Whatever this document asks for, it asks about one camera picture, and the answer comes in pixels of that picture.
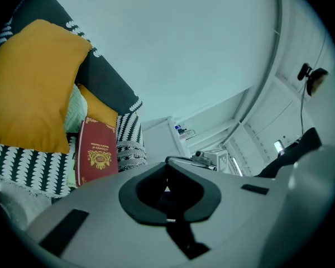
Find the yellow pillow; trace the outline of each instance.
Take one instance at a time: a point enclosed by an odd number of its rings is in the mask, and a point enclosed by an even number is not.
[[[44,20],[0,47],[0,144],[68,153],[63,123],[78,68],[91,48]]]
[[[118,113],[101,102],[83,85],[79,84],[78,88],[81,95],[87,101],[87,116],[116,128]]]

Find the gold corner ornament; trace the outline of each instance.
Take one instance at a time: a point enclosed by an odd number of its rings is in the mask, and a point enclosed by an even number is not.
[[[90,160],[90,165],[96,164],[97,169],[102,170],[107,166],[111,165],[112,154],[109,152],[102,151],[88,151],[88,160]]]
[[[116,129],[115,129],[113,126],[110,126],[110,125],[108,125],[108,124],[106,124],[106,126],[107,126],[109,129],[111,129],[111,130],[113,131],[113,133],[116,133]]]
[[[92,119],[92,118],[87,117],[87,118],[85,119],[85,124],[87,124],[88,122],[94,122],[94,123],[96,123],[96,122],[98,122],[98,121],[95,120],[95,119]]]

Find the light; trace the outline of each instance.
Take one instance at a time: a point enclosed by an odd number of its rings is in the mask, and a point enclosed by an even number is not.
[[[236,158],[232,158],[232,160],[233,160],[234,164],[236,165],[239,174],[240,174],[241,176],[243,176],[243,175],[242,175],[242,172],[241,172],[241,170],[240,170],[240,167],[239,167],[238,164],[237,164]]]
[[[280,140],[274,142],[274,147],[276,148],[278,153],[284,150],[284,146]]]

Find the book cover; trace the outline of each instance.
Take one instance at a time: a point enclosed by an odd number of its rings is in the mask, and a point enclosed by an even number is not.
[[[116,129],[86,117],[76,149],[76,185],[118,173]]]

